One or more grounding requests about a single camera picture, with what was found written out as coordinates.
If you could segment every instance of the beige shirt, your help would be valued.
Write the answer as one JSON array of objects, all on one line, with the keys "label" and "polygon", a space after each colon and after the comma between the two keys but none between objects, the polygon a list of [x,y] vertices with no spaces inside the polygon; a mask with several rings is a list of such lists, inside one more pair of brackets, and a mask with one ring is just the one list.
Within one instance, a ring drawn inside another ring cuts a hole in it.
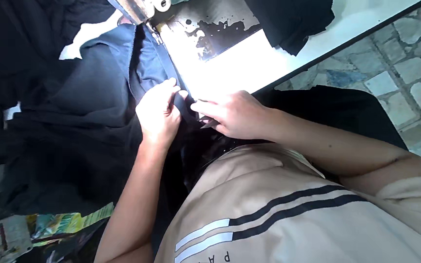
[{"label": "beige shirt", "polygon": [[242,146],[207,168],[155,262],[421,262],[421,177],[372,197],[280,145]]}]

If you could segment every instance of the person's left hand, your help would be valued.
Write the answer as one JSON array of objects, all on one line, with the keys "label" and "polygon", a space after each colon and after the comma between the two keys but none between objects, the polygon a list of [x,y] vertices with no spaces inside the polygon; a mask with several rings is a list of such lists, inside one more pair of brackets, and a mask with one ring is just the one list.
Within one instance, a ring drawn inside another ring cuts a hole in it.
[{"label": "person's left hand", "polygon": [[176,85],[176,79],[171,78],[151,88],[136,106],[143,143],[168,150],[181,121],[180,111],[170,103],[177,92],[183,98],[188,96],[187,91]]}]

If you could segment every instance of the stone tile floor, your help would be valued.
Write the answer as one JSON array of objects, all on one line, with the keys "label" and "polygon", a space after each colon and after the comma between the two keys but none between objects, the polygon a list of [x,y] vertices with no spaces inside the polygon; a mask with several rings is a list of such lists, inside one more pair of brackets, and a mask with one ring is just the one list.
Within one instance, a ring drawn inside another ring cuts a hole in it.
[{"label": "stone tile floor", "polygon": [[366,91],[379,99],[411,152],[421,156],[421,9],[277,86]]}]

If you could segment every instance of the white stripe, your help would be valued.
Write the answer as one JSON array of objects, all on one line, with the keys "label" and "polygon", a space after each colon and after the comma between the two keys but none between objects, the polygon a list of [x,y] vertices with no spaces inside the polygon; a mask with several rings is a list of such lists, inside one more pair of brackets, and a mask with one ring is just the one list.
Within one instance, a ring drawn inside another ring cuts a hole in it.
[{"label": "white stripe", "polygon": [[175,263],[181,263],[181,261],[185,260],[186,258],[197,254],[199,252],[204,251],[210,246],[217,245],[223,242],[229,242],[233,238],[233,232],[225,232],[213,235],[211,237],[206,238],[204,241],[197,243],[189,248],[186,248],[182,253],[180,253],[175,258]]},{"label": "white stripe", "polygon": [[217,221],[214,221],[212,223],[209,223],[202,228],[188,234],[187,236],[183,237],[175,246],[175,252],[177,252],[182,246],[184,246],[186,243],[190,242],[191,240],[198,238],[200,236],[205,235],[207,232],[212,231],[217,228],[221,227],[227,227],[228,223],[230,222],[230,219],[220,219]]}]

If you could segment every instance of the metal plate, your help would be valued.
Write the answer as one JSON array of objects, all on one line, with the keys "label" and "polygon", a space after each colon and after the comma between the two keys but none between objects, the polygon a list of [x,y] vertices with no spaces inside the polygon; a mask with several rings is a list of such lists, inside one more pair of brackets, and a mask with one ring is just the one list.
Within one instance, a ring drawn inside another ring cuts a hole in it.
[{"label": "metal plate", "polygon": [[261,29],[244,0],[183,2],[156,14],[154,23],[166,24],[177,35],[174,41],[192,43],[196,59],[202,61],[218,56]]}]

